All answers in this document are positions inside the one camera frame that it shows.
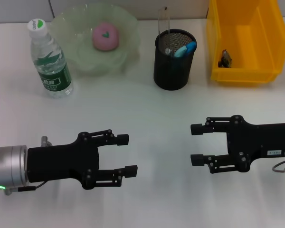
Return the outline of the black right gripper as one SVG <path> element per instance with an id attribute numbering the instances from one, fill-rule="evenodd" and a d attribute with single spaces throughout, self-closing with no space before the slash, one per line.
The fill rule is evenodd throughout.
<path id="1" fill-rule="evenodd" d="M 207 117 L 205 124 L 192 124 L 191 135 L 226 133 L 228 155 L 190 156 L 192 166 L 207 165 L 210 173 L 248 172 L 253 161 L 261 158 L 285 159 L 285 123 L 250 124 L 240 115 Z"/>

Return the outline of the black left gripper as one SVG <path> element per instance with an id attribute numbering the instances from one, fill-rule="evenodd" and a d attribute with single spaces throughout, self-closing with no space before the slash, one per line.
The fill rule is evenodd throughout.
<path id="1" fill-rule="evenodd" d="M 28 149 L 27 176 L 30 183 L 75 179 L 82 188 L 121 187 L 123 178 L 137 176 L 138 166 L 99 170 L 100 146 L 128 145 L 129 135 L 112 130 L 81 132 L 70 144 Z"/>

